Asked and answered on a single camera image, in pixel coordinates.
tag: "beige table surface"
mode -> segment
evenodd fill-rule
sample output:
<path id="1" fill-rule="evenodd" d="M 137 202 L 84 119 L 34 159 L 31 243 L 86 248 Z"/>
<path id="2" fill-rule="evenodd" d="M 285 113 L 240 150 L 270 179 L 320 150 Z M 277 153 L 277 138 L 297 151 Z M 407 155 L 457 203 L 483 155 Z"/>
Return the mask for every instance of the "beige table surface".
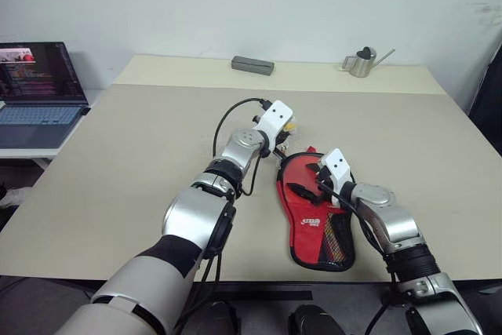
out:
<path id="1" fill-rule="evenodd" d="M 208 164 L 221 115 L 249 96 L 294 110 L 290 152 L 339 147 L 358 181 L 391 188 L 453 279 L 502 276 L 502 160 L 446 95 L 136 85 L 102 96 L 0 233 L 0 275 L 109 278 L 156 242 L 169 202 Z M 261 112 L 248 105 L 229 117 L 220 144 Z M 275 171 L 276 160 L 264 160 L 255 194 L 236 202 L 223 280 L 388 279 L 356 223 L 351 270 L 294 264 Z"/>
<path id="2" fill-rule="evenodd" d="M 339 64 L 275 62 L 271 76 L 231 69 L 225 59 L 135 55 L 116 84 L 197 86 L 301 92 L 444 94 L 422 66 L 379 65 L 367 78 L 355 78 Z"/>

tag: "white label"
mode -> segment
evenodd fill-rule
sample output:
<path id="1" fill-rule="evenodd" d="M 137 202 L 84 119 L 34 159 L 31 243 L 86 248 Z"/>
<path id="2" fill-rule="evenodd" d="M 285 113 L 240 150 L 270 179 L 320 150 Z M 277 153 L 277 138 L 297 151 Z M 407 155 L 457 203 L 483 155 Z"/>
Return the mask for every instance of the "white label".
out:
<path id="1" fill-rule="evenodd" d="M 309 224 L 311 227 L 318 227 L 321 223 L 321 219 L 303 219 L 301 221 L 302 225 Z"/>

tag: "red table tennis racket cover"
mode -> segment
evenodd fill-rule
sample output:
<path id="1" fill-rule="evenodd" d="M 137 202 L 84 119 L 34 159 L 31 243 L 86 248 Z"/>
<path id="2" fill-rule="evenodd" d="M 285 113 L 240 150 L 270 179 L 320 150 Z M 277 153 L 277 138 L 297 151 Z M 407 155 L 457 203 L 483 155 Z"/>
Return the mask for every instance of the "red table tennis racket cover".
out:
<path id="1" fill-rule="evenodd" d="M 327 200 L 315 182 L 316 173 L 307 167 L 322 157 L 304 152 L 282 160 L 277 192 L 289 219 L 289 248 L 300 266 L 323 271 L 345 271 L 355 260 L 351 213 Z"/>

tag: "laptop screen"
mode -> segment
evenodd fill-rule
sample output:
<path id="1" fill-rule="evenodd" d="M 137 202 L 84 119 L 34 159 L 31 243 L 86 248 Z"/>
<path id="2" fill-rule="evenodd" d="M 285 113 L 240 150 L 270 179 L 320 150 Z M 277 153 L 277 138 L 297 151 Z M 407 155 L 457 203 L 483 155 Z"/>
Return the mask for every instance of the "laptop screen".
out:
<path id="1" fill-rule="evenodd" d="M 86 103 L 62 42 L 0 43 L 0 99 Z"/>

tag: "gray block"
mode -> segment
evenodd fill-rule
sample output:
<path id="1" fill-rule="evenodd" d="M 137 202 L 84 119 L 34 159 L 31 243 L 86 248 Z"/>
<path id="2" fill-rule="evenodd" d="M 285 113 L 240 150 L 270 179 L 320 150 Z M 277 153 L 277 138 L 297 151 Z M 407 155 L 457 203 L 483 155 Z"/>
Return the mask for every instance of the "gray block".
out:
<path id="1" fill-rule="evenodd" d="M 270 76 L 272 71 L 274 70 L 274 64 L 265 60 L 249 59 L 243 56 L 234 56 L 234 59 L 232 59 L 232 68 L 235 70 Z"/>

